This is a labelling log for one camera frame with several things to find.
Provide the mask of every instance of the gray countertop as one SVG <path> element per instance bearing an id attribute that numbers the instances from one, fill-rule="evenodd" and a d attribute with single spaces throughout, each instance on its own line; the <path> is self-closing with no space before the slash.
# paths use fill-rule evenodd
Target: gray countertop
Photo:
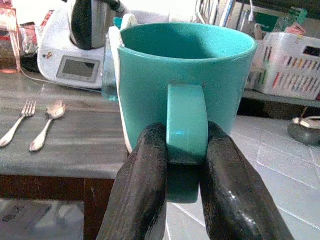
<path id="1" fill-rule="evenodd" d="M 63 100 L 66 113 L 53 122 L 44 148 L 29 145 L 45 126 L 46 106 Z M 115 178 L 127 156 L 119 106 L 97 92 L 43 83 L 21 74 L 0 73 L 0 138 L 17 121 L 26 100 L 36 100 L 11 144 L 0 148 L 0 174 Z"/>

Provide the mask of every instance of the storage basket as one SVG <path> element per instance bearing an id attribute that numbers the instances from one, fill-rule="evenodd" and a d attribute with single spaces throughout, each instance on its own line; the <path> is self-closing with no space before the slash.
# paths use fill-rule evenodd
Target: storage basket
<path id="1" fill-rule="evenodd" d="M 315 100 L 320 92 L 320 39 L 274 32 L 258 41 L 253 65 L 263 68 L 258 92 Z"/>

